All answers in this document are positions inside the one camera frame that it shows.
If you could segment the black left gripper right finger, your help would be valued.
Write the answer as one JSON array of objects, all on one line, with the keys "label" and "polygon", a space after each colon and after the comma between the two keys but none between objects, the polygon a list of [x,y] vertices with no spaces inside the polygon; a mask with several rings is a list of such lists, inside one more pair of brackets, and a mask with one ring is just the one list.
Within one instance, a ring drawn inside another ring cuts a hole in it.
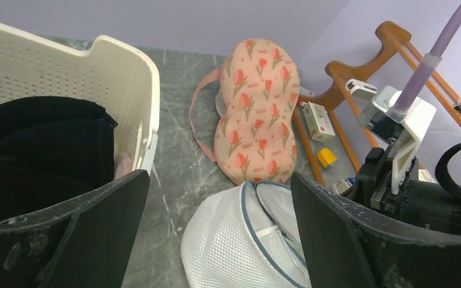
[{"label": "black left gripper right finger", "polygon": [[313,287],[461,287],[461,236],[394,220],[300,173],[290,186]]}]

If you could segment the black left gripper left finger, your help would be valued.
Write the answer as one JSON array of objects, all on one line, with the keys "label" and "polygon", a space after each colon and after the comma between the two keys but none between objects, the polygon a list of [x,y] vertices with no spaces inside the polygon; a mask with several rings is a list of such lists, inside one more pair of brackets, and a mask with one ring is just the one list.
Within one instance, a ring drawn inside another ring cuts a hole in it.
[{"label": "black left gripper left finger", "polygon": [[0,287],[120,287],[149,191],[146,170],[0,224]]}]

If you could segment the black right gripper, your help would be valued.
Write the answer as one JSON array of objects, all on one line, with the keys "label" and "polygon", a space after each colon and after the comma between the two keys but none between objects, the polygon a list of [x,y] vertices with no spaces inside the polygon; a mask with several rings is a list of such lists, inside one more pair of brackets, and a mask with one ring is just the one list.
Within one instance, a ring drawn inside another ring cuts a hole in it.
[{"label": "black right gripper", "polygon": [[398,194],[393,194],[393,158],[396,154],[396,148],[372,148],[352,185],[342,192],[342,196],[388,217],[401,216],[402,206],[409,202],[409,197],[404,195],[406,181],[418,179],[419,161],[417,158],[411,161]]}]

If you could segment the white mesh laundry bag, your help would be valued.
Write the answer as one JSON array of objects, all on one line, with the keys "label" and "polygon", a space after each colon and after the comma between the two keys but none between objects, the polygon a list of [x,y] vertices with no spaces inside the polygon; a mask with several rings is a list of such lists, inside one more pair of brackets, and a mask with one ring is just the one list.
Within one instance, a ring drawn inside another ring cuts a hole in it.
[{"label": "white mesh laundry bag", "polygon": [[207,197],[181,259],[190,287],[310,287],[288,185],[244,182]]}]

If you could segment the black bra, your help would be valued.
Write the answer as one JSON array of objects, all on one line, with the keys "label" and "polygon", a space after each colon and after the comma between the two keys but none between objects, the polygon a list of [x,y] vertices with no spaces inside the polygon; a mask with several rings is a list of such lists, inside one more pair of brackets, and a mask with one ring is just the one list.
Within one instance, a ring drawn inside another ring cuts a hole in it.
[{"label": "black bra", "polygon": [[110,182],[117,125],[88,100],[39,96],[0,104],[0,221]]}]

